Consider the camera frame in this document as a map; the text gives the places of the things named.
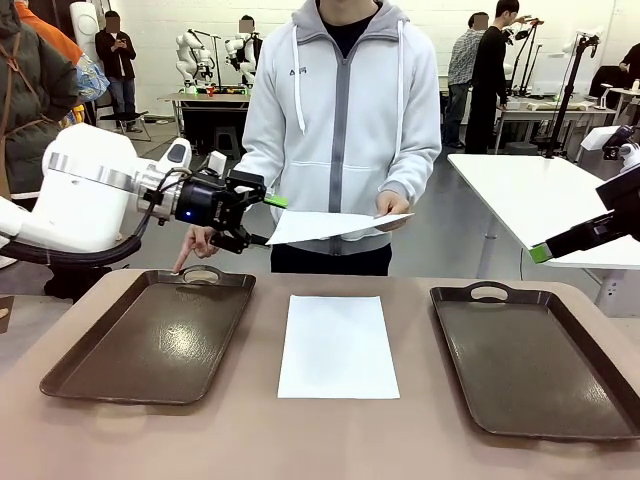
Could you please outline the person's left hand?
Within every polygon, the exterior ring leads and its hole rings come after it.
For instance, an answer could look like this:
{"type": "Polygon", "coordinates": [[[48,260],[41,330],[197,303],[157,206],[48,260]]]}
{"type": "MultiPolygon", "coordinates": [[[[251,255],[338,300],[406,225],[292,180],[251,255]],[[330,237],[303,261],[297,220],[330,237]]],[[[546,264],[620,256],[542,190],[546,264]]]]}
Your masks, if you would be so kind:
{"type": "Polygon", "coordinates": [[[408,214],[411,212],[411,204],[409,201],[402,195],[385,190],[379,193],[376,199],[377,205],[377,216],[387,216],[387,215],[404,215],[404,218],[396,220],[394,222],[378,226],[378,229],[383,232],[391,232],[403,227],[409,217],[408,214]]]}

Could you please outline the person's right hand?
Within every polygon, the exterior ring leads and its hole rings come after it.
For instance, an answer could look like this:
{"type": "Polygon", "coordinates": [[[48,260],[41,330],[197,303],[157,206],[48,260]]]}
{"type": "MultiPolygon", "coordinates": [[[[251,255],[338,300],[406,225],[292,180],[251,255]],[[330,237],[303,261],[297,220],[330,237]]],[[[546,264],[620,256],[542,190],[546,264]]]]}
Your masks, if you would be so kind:
{"type": "Polygon", "coordinates": [[[198,259],[207,259],[217,253],[218,248],[211,243],[214,234],[215,230],[212,227],[190,226],[174,264],[173,272],[181,271],[191,254],[198,259]]]}

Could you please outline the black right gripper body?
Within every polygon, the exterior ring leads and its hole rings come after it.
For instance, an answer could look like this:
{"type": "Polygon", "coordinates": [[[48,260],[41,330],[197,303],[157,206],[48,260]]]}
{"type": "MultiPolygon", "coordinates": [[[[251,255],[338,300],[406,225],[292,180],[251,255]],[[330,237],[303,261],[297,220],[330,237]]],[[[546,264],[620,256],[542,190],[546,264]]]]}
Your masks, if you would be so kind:
{"type": "Polygon", "coordinates": [[[597,187],[596,193],[608,211],[638,207],[639,173],[620,173],[597,187]]]}

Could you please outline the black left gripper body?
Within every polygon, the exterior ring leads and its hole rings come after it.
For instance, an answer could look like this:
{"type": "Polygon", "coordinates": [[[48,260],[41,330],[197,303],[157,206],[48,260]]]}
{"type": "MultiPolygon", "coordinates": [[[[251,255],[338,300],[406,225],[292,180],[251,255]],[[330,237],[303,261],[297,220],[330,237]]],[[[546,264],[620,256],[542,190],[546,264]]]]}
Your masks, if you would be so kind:
{"type": "Polygon", "coordinates": [[[231,178],[193,174],[182,183],[174,217],[190,225],[219,232],[235,228],[235,184],[231,178]]]}

